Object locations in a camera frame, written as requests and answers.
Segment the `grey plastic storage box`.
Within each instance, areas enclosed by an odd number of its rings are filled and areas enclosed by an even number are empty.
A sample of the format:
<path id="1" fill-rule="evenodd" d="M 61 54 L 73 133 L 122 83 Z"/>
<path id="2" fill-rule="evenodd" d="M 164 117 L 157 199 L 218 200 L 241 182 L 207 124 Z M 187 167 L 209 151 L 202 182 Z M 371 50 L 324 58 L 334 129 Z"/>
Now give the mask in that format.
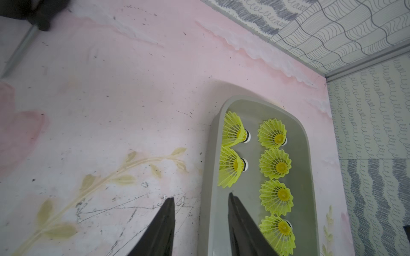
<path id="1" fill-rule="evenodd" d="M 232 187 L 218 185 L 218 170 L 225 113 L 239 115 L 251 139 L 234 146 L 237 154 L 248 163 L 247 171 Z M 281 182 L 293 195 L 294 206 L 285 219 L 290 222 L 296 237 L 296 256 L 320 254 L 309 141 L 301 122 L 289 112 L 264 100 L 248 96 L 234 96 L 227 100 L 214 118 L 206 152 L 201 192 L 198 255 L 229 256 L 231 254 L 228 228 L 228 196 L 237 196 L 253 222 L 259 224 L 269 212 L 261 205 L 259 190 L 267 178 L 261 173 L 259 159 L 265 148 L 258 140 L 259 126 L 268 119 L 280 120 L 287 130 L 284 151 L 291 159 L 291 170 Z"/>

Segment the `yellow shuttlecock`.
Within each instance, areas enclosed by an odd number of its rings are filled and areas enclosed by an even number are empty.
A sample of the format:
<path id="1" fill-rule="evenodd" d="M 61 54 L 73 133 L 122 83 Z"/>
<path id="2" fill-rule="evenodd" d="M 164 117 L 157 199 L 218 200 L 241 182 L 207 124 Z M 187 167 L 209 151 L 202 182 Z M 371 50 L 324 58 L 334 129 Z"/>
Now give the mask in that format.
<path id="1" fill-rule="evenodd" d="M 267 216 L 259 224 L 259 230 L 279 256 L 289 256 L 294 253 L 295 235 L 286 220 L 275 215 Z"/>
<path id="2" fill-rule="evenodd" d="M 232 187 L 241 174 L 249 168 L 248 161 L 241 158 L 233 149 L 221 147 L 218 186 L 222 188 Z"/>
<path id="3" fill-rule="evenodd" d="M 287 130 L 282 121 L 274 118 L 264 121 L 258 129 L 258 141 L 267 149 L 287 144 Z"/>
<path id="4" fill-rule="evenodd" d="M 289 174 L 291 159 L 283 149 L 270 148 L 261 154 L 258 167 L 265 177 L 280 179 Z"/>
<path id="5" fill-rule="evenodd" d="M 259 193 L 261 205 L 271 214 L 285 216 L 294 206 L 294 197 L 290 189 L 279 180 L 265 181 L 261 184 Z"/>
<path id="6" fill-rule="evenodd" d="M 250 142 L 251 134 L 245 129 L 241 118 L 235 113 L 228 111 L 224 116 L 222 146 L 232 147 L 240 143 Z"/>

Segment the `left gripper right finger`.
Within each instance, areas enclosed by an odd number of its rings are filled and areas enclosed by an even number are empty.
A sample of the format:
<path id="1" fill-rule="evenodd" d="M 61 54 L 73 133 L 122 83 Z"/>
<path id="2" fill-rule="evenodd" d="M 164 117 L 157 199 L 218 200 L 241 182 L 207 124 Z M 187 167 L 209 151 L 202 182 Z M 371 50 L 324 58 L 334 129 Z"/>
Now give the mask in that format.
<path id="1" fill-rule="evenodd" d="M 241 200 L 228 196 L 228 226 L 233 256 L 276 256 Z"/>

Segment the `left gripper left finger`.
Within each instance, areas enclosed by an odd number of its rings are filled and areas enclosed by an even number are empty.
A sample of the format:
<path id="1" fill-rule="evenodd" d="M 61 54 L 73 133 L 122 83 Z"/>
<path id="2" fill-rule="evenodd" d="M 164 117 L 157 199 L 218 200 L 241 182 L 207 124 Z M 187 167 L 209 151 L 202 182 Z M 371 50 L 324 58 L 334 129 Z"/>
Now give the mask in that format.
<path id="1" fill-rule="evenodd" d="M 128 256 L 171 256 L 175 232 L 175 201 L 167 198 Z"/>

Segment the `black handled screwdriver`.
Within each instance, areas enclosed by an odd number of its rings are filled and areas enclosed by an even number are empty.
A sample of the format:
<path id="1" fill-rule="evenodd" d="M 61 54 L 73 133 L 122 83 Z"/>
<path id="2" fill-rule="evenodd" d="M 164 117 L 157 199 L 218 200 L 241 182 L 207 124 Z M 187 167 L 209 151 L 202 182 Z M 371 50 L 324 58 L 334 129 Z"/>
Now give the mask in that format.
<path id="1" fill-rule="evenodd" d="M 6 62 L 1 78 L 6 78 L 12 73 L 38 32 L 48 32 L 52 20 L 64 11 L 69 3 L 70 0 L 1 1 L 2 17 L 25 20 L 31 24 L 30 29 Z"/>

